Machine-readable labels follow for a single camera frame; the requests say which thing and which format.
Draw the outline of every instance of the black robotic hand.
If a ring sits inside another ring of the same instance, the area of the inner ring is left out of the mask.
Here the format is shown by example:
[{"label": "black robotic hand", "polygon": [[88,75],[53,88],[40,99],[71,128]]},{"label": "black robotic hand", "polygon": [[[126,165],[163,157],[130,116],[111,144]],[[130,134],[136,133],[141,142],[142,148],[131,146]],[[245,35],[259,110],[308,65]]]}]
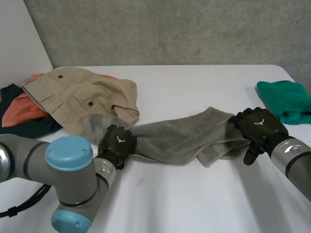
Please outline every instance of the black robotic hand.
[{"label": "black robotic hand", "polygon": [[117,169],[123,169],[124,161],[134,152],[136,143],[131,131],[110,125],[98,145],[98,157],[107,159]]},{"label": "black robotic hand", "polygon": [[259,154],[267,152],[271,141],[289,137],[287,129],[279,119],[269,110],[259,107],[239,112],[228,122],[234,124],[242,136],[251,142],[244,157],[246,165],[253,164]]}]

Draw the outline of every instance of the black cable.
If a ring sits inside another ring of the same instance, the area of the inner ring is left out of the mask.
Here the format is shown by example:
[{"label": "black cable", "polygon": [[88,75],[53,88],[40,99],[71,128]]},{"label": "black cable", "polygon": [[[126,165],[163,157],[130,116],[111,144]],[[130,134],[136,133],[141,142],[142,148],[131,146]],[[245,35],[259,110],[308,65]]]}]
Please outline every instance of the black cable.
[{"label": "black cable", "polygon": [[30,207],[37,204],[50,190],[51,186],[44,184],[42,185],[28,200],[19,205],[18,207],[14,206],[8,209],[5,212],[0,213],[0,218],[2,217],[13,217],[16,216],[19,212],[29,209]]}]

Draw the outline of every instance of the white wall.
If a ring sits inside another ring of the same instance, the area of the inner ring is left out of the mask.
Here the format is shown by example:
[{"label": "white wall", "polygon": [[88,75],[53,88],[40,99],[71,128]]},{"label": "white wall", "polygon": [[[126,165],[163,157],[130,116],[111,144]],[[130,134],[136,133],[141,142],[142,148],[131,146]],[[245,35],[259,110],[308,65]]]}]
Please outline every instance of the white wall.
[{"label": "white wall", "polygon": [[21,85],[52,65],[23,0],[0,0],[0,88]]}]

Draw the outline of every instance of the gray wall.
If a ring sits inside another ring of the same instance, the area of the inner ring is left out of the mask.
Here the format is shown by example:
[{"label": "gray wall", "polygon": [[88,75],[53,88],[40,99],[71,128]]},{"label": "gray wall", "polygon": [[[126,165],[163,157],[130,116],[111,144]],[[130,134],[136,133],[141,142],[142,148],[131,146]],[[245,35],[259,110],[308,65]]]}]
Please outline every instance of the gray wall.
[{"label": "gray wall", "polygon": [[25,0],[54,67],[275,64],[311,89],[310,0]]}]

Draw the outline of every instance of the button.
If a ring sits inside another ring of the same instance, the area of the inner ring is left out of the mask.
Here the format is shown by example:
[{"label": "button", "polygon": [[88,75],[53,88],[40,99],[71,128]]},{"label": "button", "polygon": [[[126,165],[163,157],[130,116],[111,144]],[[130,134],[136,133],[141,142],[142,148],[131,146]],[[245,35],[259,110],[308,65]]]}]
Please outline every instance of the button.
[{"label": "button", "polygon": [[300,152],[299,147],[298,146],[292,146],[291,152],[296,153],[296,154],[299,153]]}]

